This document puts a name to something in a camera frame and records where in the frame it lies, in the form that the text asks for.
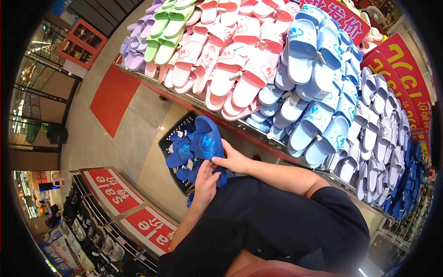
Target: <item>metal display rack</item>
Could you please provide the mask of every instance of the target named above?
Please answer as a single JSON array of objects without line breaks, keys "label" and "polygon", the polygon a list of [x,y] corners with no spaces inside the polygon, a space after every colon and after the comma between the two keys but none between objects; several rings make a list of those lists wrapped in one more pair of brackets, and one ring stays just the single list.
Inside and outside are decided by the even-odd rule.
[{"label": "metal display rack", "polygon": [[[160,96],[171,99],[172,101],[184,106],[185,108],[200,111],[201,113],[210,117],[217,125],[227,128],[232,132],[240,135],[241,137],[253,142],[265,151],[275,155],[277,158],[288,161],[290,165],[312,170],[311,168],[309,168],[304,158],[294,158],[289,156],[287,154],[287,146],[281,141],[275,138],[269,139],[266,133],[258,130],[257,128],[254,128],[253,126],[246,123],[244,120],[238,119],[235,121],[226,121],[220,111],[214,112],[209,110],[206,107],[204,100],[200,99],[197,95],[191,93],[179,94],[174,89],[169,89],[165,87],[162,84],[162,81],[159,81],[158,79],[151,78],[140,72],[130,71],[128,67],[119,64],[121,60],[122,56],[120,55],[113,64],[120,68],[126,74],[142,80],[144,85],[152,89]],[[313,172],[324,178],[333,187],[336,187],[347,193],[354,202],[359,203],[359,205],[364,207],[365,209],[377,213],[384,218],[395,221],[395,219],[391,215],[383,211],[382,207],[374,203],[366,203],[364,201],[358,200],[356,197],[356,188],[337,177],[335,174],[332,173],[332,171],[324,169],[314,169]]]}]

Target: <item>store shelf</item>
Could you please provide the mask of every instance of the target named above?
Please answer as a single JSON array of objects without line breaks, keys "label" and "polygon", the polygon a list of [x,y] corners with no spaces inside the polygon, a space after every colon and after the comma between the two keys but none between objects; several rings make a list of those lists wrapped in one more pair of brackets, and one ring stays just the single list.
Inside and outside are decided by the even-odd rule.
[{"label": "store shelf", "polygon": [[[193,108],[195,108],[197,110],[201,110],[201,111],[204,111],[205,113],[212,114],[213,116],[215,116],[215,117],[219,118],[221,121],[223,121],[225,125],[228,125],[229,127],[233,128],[233,129],[237,129],[237,131],[245,133],[246,135],[250,136],[255,141],[260,141],[260,142],[264,143],[267,146],[267,148],[264,149],[265,151],[268,151],[271,154],[274,154],[275,156],[277,156],[279,158],[284,156],[284,158],[281,158],[281,159],[289,161],[289,164],[291,164],[293,166],[303,167],[303,168],[312,170],[311,168],[309,168],[309,166],[307,165],[304,158],[302,158],[302,157],[293,158],[293,157],[288,156],[287,146],[285,144],[283,144],[281,141],[279,141],[275,138],[268,139],[266,136],[267,135],[266,133],[252,127],[251,125],[249,125],[248,123],[246,123],[245,121],[243,121],[241,119],[235,120],[235,121],[225,121],[221,112],[214,112],[214,111],[209,110],[206,107],[205,102],[202,99],[200,99],[198,96],[193,95],[193,94],[179,94],[174,89],[169,89],[169,88],[166,88],[165,86],[163,86],[163,84],[161,84],[161,81],[159,81],[157,79],[148,77],[140,72],[130,71],[127,67],[118,64],[120,59],[121,59],[121,55],[117,59],[117,61],[114,62],[114,65],[117,66],[118,68],[120,68],[126,74],[134,76],[142,81],[145,81],[150,86],[161,90],[163,93],[170,94],[171,96],[173,96],[173,98],[178,98],[180,100],[183,100],[183,101],[189,103]],[[317,175],[324,178],[332,186],[337,187],[340,190],[346,192],[351,197],[351,199],[359,202],[359,204],[361,206],[363,206],[365,209],[373,211],[373,212],[383,216],[384,218],[388,218],[390,220],[395,221],[394,218],[392,216],[386,214],[380,206],[373,204],[373,203],[368,204],[364,201],[358,200],[355,195],[355,188],[352,187],[347,182],[338,178],[333,173],[330,173],[327,170],[321,170],[321,169],[315,169],[315,170],[313,170],[313,172],[317,173]]]}]

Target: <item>red banner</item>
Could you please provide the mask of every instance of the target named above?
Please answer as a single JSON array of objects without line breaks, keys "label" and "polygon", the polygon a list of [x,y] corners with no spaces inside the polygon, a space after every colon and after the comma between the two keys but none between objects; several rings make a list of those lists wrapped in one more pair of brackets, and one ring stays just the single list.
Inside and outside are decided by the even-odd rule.
[{"label": "red banner", "polygon": [[360,66],[361,68],[367,66],[373,73],[380,73],[383,75],[388,83],[388,87],[394,91],[395,97],[400,100],[401,108],[406,111],[411,131],[420,131],[421,123],[415,106],[412,100],[409,98],[409,95],[397,73],[383,54],[380,53],[380,51],[374,51],[369,56],[365,56],[365,59],[362,61]]},{"label": "red banner", "polygon": [[348,33],[355,45],[359,45],[371,27],[337,0],[300,0],[302,4],[314,5],[327,12],[338,22],[340,29]]},{"label": "red banner", "polygon": [[396,33],[389,37],[374,50],[367,53],[365,58],[375,50],[380,51],[387,58],[387,61],[397,73],[414,104],[421,127],[424,131],[429,130],[431,98],[420,68],[400,34]]}]

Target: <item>red sale sign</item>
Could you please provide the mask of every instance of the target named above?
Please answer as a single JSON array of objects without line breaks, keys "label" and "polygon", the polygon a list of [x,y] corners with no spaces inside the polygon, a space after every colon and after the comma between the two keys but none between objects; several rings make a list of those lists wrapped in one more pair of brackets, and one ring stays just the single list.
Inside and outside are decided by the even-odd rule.
[{"label": "red sale sign", "polygon": [[144,245],[161,256],[169,252],[177,225],[148,206],[122,219],[121,224]]},{"label": "red sale sign", "polygon": [[348,33],[355,45],[359,45],[371,27],[337,0],[300,0],[301,4],[314,5],[327,12],[338,22],[340,29]]},{"label": "red sale sign", "polygon": [[144,203],[113,168],[80,169],[89,189],[113,215]]}]

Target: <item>marble floor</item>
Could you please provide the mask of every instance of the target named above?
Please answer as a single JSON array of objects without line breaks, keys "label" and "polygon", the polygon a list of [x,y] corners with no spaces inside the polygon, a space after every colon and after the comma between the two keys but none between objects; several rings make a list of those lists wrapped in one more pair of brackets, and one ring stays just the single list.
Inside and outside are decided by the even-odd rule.
[{"label": "marble floor", "polygon": [[[113,166],[148,200],[181,222],[187,210],[187,198],[171,178],[158,141],[187,110],[171,101],[161,101],[156,93],[141,84],[112,138],[89,109],[123,38],[128,35],[126,26],[143,16],[151,2],[144,1],[128,16],[106,43],[84,78],[69,111],[66,123],[69,138],[62,148],[61,167],[63,174],[68,176],[69,170]],[[221,129],[220,133],[246,156],[258,154],[265,162],[278,162],[272,154],[229,131]],[[374,233],[381,217],[364,209],[362,213],[371,233]]]}]

